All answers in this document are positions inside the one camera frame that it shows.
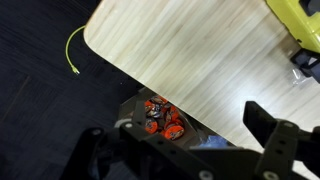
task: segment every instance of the green cable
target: green cable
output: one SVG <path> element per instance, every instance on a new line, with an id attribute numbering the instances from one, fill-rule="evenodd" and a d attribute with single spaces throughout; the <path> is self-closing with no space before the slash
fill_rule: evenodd
<path id="1" fill-rule="evenodd" d="M 81 26 L 79 27 L 78 29 L 76 29 L 70 36 L 69 36 L 69 39 L 67 41 L 67 44 L 66 44 L 66 58 L 68 60 L 68 63 L 70 64 L 71 66 L 71 69 L 72 71 L 76 74 L 76 75 L 79 75 L 80 72 L 79 70 L 72 64 L 71 60 L 70 60 L 70 57 L 69 57 L 69 44 L 70 44 L 70 41 L 72 39 L 72 37 L 77 33 L 79 32 L 81 29 L 84 29 L 86 26 Z"/>

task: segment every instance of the bolt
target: bolt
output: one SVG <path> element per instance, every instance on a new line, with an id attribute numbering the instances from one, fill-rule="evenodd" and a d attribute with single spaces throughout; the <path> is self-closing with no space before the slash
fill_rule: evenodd
<path id="1" fill-rule="evenodd" d="M 199 172 L 199 177 L 201 180 L 213 180 L 213 175 L 210 171 L 202 170 Z"/>
<path id="2" fill-rule="evenodd" d="M 101 133 L 100 129 L 95 129 L 95 130 L 92 131 L 92 134 L 95 135 L 95 136 L 99 135 L 100 133 Z"/>
<path id="3" fill-rule="evenodd" d="M 126 124 L 126 128 L 132 128 L 132 124 L 131 123 L 127 123 Z"/>
<path id="4" fill-rule="evenodd" d="M 272 171 L 265 171 L 263 177 L 265 180 L 279 180 L 279 176 Z"/>

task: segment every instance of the floor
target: floor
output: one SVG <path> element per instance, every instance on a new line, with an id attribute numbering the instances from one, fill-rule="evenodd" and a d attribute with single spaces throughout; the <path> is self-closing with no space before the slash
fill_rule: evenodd
<path id="1" fill-rule="evenodd" d="M 58 179 L 82 131 L 111 128 L 142 85 L 68 36 L 98 1 L 0 1 L 0 179 Z M 121 164 L 108 179 L 134 179 Z"/>

